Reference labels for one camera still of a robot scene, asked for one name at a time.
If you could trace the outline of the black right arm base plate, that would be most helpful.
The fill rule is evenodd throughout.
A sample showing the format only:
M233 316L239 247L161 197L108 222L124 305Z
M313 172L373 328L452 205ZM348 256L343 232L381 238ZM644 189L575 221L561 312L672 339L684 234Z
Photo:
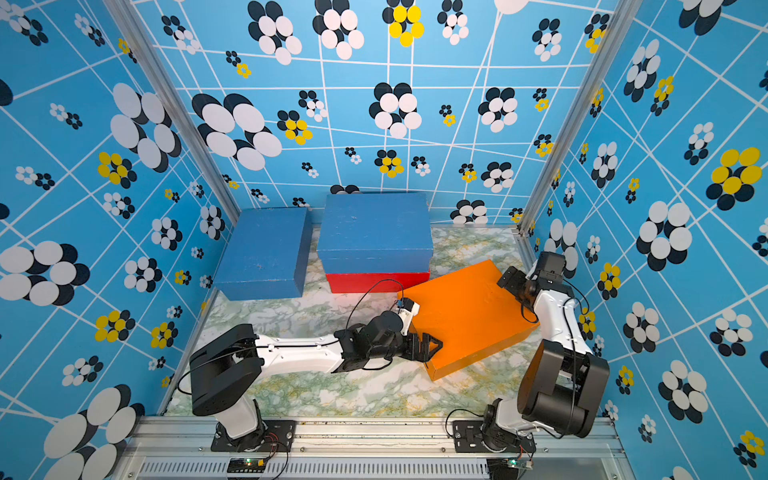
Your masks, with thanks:
M534 454L537 450L531 434L508 431L498 426L486 426L481 420L451 422L456 453Z

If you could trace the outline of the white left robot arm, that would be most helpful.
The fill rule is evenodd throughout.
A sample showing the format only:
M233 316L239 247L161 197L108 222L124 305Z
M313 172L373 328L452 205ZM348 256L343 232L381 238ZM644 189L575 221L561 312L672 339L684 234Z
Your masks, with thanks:
M239 324L190 357L192 413L216 418L227 438L238 442L262 426L258 404L247 398L261 377L348 373L369 370L373 360L388 367L394 358L427 363L443 342L409 330L418 311L418 304L404 300L397 310L386 310L365 324L313 338L279 339L257 334L251 324Z

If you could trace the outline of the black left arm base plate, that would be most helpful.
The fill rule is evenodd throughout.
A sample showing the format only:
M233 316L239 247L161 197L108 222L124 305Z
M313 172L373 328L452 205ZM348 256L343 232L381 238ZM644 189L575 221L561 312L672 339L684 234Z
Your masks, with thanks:
M218 422L210 450L213 452L290 452L298 422L295 420L266 420L251 433L231 438Z

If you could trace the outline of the orange shoebox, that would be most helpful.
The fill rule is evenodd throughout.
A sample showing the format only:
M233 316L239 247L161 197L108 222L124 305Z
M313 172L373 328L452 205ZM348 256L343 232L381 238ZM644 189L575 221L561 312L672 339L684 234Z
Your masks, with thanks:
M497 285L502 272L490 260L408 288L420 305L411 329L443 347L426 364L434 382L526 340L538 326L520 303Z

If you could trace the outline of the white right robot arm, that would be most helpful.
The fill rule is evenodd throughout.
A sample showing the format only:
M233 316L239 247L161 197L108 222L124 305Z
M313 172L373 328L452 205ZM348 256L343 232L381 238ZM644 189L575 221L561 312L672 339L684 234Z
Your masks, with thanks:
M495 453L533 453L531 430L555 438L591 432L610 377L608 362L587 346L576 309L579 292L565 278L566 258L544 252L528 274L508 268L497 285L530 312L542 339L521 380L517 400L498 398L486 407L481 427Z

